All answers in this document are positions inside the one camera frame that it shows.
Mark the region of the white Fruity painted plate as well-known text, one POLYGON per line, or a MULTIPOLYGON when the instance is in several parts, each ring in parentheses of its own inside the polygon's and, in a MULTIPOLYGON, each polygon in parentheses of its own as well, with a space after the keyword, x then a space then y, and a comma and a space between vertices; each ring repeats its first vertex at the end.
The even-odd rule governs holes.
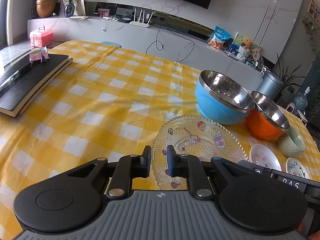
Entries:
POLYGON ((286 161, 286 172, 300 178, 310 179, 310 176, 303 164, 293 157, 289 157, 286 161))

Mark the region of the green ceramic bowl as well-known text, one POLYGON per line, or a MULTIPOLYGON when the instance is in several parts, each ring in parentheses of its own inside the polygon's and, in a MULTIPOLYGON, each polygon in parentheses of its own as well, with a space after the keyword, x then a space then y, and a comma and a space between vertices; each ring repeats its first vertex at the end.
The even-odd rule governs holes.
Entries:
POLYGON ((278 138, 277 146, 286 157, 295 157, 305 151, 304 141, 293 126, 278 138))

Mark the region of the small white sticker dish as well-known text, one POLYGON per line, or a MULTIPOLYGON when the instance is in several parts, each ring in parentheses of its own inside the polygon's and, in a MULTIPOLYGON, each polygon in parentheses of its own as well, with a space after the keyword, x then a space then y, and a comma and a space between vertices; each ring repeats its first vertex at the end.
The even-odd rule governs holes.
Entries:
POLYGON ((249 161, 265 168, 281 171, 276 155, 266 146, 254 144, 249 152, 249 161))

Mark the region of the orange steel-lined bowl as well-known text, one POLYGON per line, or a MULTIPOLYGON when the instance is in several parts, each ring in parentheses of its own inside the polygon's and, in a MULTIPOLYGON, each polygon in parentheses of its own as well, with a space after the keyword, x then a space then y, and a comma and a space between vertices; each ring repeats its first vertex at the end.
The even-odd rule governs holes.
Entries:
POLYGON ((289 130, 290 123, 276 103, 257 91, 253 91, 251 97, 255 108, 245 118, 245 124, 253 137, 276 140, 289 130))

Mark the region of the clear glass cartoon plate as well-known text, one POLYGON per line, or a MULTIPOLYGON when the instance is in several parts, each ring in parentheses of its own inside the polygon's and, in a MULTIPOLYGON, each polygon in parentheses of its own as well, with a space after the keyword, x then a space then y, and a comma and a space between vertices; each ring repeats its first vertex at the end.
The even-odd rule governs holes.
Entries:
POLYGON ((200 161, 221 157, 238 163, 248 156, 238 139, 224 126, 201 115, 181 115, 167 121, 152 145, 152 170, 160 190, 185 190, 184 178, 169 176, 167 146, 177 154, 190 154, 200 161))

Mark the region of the blue steel-lined bowl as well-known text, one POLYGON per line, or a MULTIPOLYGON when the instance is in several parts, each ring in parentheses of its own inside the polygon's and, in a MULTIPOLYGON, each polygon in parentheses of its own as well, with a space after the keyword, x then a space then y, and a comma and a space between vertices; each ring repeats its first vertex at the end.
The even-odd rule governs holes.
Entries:
POLYGON ((223 125, 237 124, 255 109, 249 91, 213 70, 200 72, 195 96, 201 114, 223 125))

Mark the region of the blue water jug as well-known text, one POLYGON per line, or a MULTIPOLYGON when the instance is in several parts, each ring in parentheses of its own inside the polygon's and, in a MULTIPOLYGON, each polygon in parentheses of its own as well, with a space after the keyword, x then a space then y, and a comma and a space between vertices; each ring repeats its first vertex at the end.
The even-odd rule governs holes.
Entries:
POLYGON ((301 112, 305 111, 308 106, 308 93, 310 92, 310 87, 307 87, 303 93, 297 92, 292 99, 292 103, 295 105, 295 109, 301 112))

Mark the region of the yellow white checked tablecloth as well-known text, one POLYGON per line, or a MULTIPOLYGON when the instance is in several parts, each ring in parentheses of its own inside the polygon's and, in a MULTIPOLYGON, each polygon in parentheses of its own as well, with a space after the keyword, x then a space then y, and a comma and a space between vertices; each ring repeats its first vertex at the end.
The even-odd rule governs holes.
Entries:
POLYGON ((131 196, 108 202, 90 224, 64 233, 24 230, 14 214, 23 189, 97 158, 141 155, 170 119, 203 116, 195 96, 200 70, 77 40, 49 54, 72 62, 15 117, 1 113, 1 239, 319 239, 319 204, 307 201, 296 230, 254 233, 187 187, 160 190, 151 162, 148 178, 133 179, 131 196))

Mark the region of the black notebook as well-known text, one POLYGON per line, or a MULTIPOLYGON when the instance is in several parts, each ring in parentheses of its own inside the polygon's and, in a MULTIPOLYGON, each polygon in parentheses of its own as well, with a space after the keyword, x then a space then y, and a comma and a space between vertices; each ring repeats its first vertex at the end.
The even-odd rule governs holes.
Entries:
MULTIPOLYGON (((48 62, 35 62, 31 69, 1 91, 1 113, 15 117, 40 88, 72 62, 68 55, 49 54, 48 62)), ((29 63, 26 55, 1 74, 3 83, 11 74, 29 63)))

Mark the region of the black pen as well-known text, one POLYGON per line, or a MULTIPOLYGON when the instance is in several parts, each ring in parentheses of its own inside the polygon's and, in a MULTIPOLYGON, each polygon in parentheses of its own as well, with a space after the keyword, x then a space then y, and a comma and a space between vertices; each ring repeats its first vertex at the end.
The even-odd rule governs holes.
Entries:
POLYGON ((27 63, 24 66, 22 66, 20 69, 18 69, 16 72, 11 74, 3 83, 1 83, 0 86, 0 92, 6 89, 8 85, 10 85, 13 81, 15 81, 19 76, 24 75, 26 72, 28 72, 31 69, 31 63, 27 63))

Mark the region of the pink origami paper figure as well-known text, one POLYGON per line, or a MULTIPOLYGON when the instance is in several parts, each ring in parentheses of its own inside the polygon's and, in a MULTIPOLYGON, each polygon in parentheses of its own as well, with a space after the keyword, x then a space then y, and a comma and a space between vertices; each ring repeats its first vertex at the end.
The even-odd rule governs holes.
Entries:
POLYGON ((49 55, 47 47, 40 47, 35 48, 29 53, 29 62, 31 64, 35 62, 48 62, 49 61, 49 55))

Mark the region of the teddy bear toy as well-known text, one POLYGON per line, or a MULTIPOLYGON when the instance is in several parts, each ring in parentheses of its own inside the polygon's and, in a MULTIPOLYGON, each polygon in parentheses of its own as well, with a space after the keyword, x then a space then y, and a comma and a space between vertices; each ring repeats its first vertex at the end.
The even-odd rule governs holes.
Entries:
POLYGON ((253 46, 253 41, 250 38, 244 37, 242 39, 241 45, 238 49, 236 58, 238 61, 244 63, 247 57, 251 54, 251 47, 253 46))

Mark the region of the pink storage box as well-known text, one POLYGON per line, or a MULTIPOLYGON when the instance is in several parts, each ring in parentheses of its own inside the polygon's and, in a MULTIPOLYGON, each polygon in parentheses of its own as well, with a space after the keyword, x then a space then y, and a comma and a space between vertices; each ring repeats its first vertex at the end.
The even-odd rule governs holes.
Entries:
POLYGON ((52 44, 53 30, 45 29, 44 26, 40 26, 38 29, 33 30, 29 34, 30 45, 32 47, 46 47, 52 44))

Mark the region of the white marble tv cabinet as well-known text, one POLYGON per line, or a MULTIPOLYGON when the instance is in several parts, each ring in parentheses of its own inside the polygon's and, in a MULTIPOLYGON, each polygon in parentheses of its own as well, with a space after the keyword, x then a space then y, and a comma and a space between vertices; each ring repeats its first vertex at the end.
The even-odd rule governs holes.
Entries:
POLYGON ((206 42, 176 33, 167 25, 142 28, 98 17, 85 20, 49 17, 27 22, 28 31, 36 30, 40 26, 53 30, 54 41, 118 43, 125 49, 180 62, 199 70, 220 72, 248 90, 257 89, 263 80, 259 71, 228 57, 224 52, 211 47, 206 42))

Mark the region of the white wifi router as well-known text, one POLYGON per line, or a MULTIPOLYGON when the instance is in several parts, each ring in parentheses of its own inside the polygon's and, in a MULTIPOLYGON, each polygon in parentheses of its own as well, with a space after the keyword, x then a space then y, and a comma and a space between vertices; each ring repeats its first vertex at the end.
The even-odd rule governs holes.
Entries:
POLYGON ((143 9, 140 9, 139 12, 135 9, 133 12, 133 20, 129 24, 137 27, 148 28, 153 15, 154 11, 150 14, 146 14, 143 9))

